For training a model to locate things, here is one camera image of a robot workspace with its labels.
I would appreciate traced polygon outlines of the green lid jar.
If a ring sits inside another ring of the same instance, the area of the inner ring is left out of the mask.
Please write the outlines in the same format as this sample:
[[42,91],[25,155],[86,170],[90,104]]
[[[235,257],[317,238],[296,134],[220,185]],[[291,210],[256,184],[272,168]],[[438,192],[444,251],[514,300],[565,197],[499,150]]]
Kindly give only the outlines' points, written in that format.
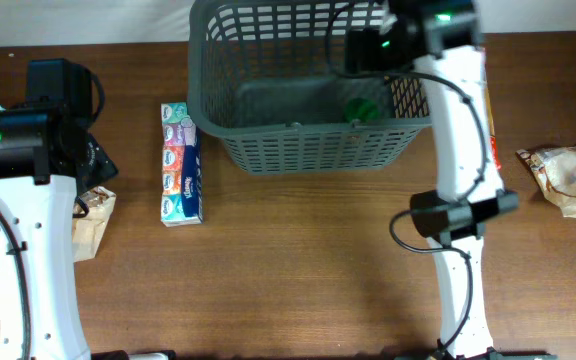
[[377,120],[380,112],[377,105],[365,98],[354,98],[347,102],[343,110],[344,120],[348,123],[368,123]]

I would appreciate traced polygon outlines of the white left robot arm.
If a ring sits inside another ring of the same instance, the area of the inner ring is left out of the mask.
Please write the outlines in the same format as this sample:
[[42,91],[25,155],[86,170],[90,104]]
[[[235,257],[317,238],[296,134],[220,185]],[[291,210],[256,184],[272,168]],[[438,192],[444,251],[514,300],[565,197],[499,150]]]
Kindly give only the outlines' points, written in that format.
[[105,94],[88,68],[33,60],[23,103],[0,110],[0,358],[89,359],[74,274],[82,194],[117,176],[91,135]]

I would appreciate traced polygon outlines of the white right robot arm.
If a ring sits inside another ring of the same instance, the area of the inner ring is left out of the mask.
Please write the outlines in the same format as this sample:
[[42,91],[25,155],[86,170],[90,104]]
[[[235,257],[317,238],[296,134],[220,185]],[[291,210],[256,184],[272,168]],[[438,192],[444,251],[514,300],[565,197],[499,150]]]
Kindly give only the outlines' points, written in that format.
[[415,194],[390,221],[393,240],[432,256],[441,302],[434,359],[498,359],[483,294],[487,221],[517,209],[495,162],[484,37],[471,1],[383,1],[376,30],[347,36],[350,79],[417,80],[437,154],[435,189]]

